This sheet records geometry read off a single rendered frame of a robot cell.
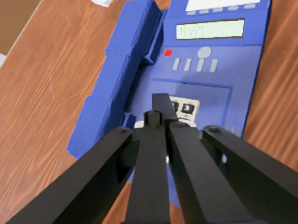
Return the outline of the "blue desk phone body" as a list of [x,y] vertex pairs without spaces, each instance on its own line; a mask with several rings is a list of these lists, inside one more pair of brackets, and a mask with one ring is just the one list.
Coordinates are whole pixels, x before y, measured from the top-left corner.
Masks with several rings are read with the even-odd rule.
[[221,126],[243,139],[273,0],[171,0],[124,104],[134,131],[168,93],[179,119]]

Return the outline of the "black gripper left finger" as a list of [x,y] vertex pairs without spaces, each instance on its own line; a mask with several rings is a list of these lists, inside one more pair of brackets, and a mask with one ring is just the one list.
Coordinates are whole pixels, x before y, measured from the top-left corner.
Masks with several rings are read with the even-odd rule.
[[120,224],[171,224],[166,118],[160,93],[134,131],[106,134],[5,224],[102,224],[132,172]]

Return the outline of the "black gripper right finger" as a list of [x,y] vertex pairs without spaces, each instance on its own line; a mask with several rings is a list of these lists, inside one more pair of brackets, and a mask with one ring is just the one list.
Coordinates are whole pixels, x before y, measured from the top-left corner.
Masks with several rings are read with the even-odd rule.
[[221,126],[199,130],[178,118],[168,93],[160,96],[185,224],[298,224],[297,171]]

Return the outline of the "blue telephone handset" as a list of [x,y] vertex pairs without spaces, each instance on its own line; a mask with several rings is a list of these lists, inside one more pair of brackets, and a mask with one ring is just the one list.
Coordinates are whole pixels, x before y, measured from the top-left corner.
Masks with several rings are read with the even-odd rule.
[[92,94],[84,100],[67,145],[69,155],[79,159],[111,130],[123,126],[124,104],[161,17],[155,0],[125,2]]

